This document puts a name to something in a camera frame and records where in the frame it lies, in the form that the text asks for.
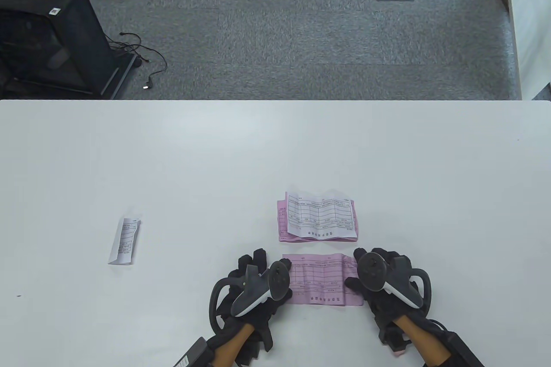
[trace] black wrist device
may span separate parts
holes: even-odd
[[[203,337],[199,337],[174,367],[211,367],[212,360],[214,360],[214,351],[208,347]]]

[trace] receipt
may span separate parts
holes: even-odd
[[[352,201],[344,195],[287,192],[287,232],[314,239],[357,238]]]
[[[140,222],[138,218],[122,218],[118,222],[108,263],[113,265],[130,265],[132,263],[132,251]]]
[[[331,255],[284,254],[291,261],[289,271],[293,296],[289,304],[364,305],[364,297],[344,285],[348,277],[357,277],[353,257]]]

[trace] black cord plug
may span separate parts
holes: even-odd
[[[144,89],[153,89],[153,80],[151,79],[151,76],[148,77]]]

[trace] computer tower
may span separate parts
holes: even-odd
[[[109,47],[89,0],[0,0],[0,60],[15,82],[110,99],[135,58]]]

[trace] printed form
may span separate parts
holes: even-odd
[[[286,198],[288,233],[314,239],[357,237],[349,198],[331,192],[319,197],[288,192]]]
[[[344,285],[357,277],[356,260],[341,253],[331,255],[284,254],[293,263],[289,276],[293,296],[289,304],[364,305],[364,297]]]

